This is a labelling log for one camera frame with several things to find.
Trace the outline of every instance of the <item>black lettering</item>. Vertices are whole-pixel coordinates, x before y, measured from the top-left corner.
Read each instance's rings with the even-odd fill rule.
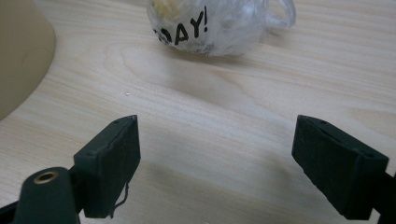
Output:
[[[202,11],[199,14],[198,21],[191,19],[190,23],[194,27],[194,37],[197,38],[199,36],[199,25],[201,24],[202,17],[204,16],[204,12]]]
[[[155,29],[153,31],[158,36],[158,39],[161,42],[163,42],[165,45],[169,45],[169,43],[172,43],[172,36],[169,34],[169,32],[166,29],[162,28],[160,34]]]
[[[207,13],[206,13],[206,6],[205,6],[205,25],[207,25]]]
[[[171,36],[171,34],[169,34],[169,31],[167,31],[166,29],[161,29],[161,33],[163,34],[163,35],[165,35],[165,37],[166,37],[166,40],[167,40],[167,42],[168,43],[172,43],[172,36]]]
[[[187,41],[187,40],[189,40],[189,34],[187,34],[187,31],[186,31],[186,28],[184,28],[184,25],[179,23],[177,26],[177,30],[176,30],[175,46],[178,45],[178,42]]]

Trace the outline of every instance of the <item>plastic bag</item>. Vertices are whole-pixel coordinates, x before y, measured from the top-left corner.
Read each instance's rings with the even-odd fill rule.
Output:
[[[292,0],[276,0],[286,19],[269,9],[274,0],[149,0],[148,18],[164,44],[209,56],[242,54],[254,49],[265,27],[295,23]]]

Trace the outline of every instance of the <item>wooden table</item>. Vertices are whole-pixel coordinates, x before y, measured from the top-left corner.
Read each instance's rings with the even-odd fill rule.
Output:
[[[48,74],[0,121],[0,206],[32,173],[73,165],[136,114],[142,161],[114,219],[82,223],[346,221],[290,155],[297,115],[325,119],[396,170],[396,2],[295,0],[297,23],[241,57],[158,41],[145,0],[36,1],[53,24]]]

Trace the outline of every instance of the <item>wood grain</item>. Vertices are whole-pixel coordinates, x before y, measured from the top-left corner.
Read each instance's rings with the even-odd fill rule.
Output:
[[[240,57],[158,41],[144,0],[35,1],[55,58],[0,121],[0,206],[22,181],[72,156],[113,119],[137,114],[142,161],[115,218],[82,223],[346,221],[290,155],[304,114],[390,157],[396,171],[396,2],[295,0],[297,23]]]

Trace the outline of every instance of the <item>beige round object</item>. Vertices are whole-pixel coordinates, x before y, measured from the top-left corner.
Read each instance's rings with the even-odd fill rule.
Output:
[[[32,0],[0,0],[0,119],[35,90],[54,51],[53,28]]]

